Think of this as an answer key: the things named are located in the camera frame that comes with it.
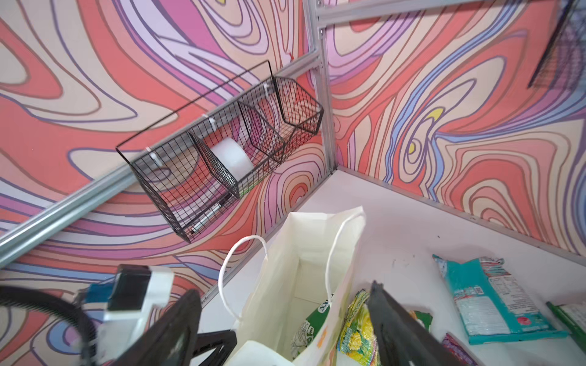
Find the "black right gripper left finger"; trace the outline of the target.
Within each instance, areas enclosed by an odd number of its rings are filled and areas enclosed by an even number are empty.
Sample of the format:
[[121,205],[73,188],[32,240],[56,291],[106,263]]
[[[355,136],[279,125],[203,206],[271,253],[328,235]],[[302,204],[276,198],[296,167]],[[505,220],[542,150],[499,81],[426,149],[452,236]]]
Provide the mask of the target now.
[[236,332],[198,332],[201,320],[198,291],[187,291],[113,365],[223,365],[237,345]]

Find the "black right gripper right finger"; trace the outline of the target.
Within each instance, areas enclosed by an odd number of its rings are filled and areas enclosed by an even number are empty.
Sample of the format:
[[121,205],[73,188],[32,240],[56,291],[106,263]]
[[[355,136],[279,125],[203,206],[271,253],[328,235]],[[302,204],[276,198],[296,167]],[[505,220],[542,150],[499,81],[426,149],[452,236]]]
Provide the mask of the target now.
[[372,282],[366,302],[383,365],[459,365],[382,284]]

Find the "purple Fox's candy packet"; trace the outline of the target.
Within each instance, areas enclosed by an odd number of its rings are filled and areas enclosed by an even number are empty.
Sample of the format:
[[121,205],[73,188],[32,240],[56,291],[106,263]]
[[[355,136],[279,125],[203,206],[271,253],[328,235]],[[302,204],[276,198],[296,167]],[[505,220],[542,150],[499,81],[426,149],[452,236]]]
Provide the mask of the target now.
[[476,360],[460,345],[457,339],[447,333],[442,340],[443,347],[451,353],[461,364],[479,366]]

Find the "yellow green candy packet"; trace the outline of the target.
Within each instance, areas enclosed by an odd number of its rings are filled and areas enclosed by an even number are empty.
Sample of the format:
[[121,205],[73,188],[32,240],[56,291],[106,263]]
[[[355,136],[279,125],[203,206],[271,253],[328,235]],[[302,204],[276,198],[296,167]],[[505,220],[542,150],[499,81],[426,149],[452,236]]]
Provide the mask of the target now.
[[366,289],[356,293],[349,304],[337,350],[360,365],[382,365],[369,309],[370,294]]

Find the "white paper gift bag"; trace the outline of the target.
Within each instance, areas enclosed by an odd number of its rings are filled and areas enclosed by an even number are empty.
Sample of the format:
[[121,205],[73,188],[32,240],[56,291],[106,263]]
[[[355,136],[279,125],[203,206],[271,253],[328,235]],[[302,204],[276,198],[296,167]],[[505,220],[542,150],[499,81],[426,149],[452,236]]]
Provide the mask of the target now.
[[[265,258],[256,287],[242,311],[235,311],[224,293],[224,274],[218,293],[236,320],[237,345],[228,365],[334,365],[346,306],[352,298],[356,252],[366,227],[366,213],[356,207],[336,214],[290,213],[268,244],[257,235],[245,236],[229,251],[257,240]],[[297,358],[291,341],[304,320],[325,300],[330,311],[313,342]]]

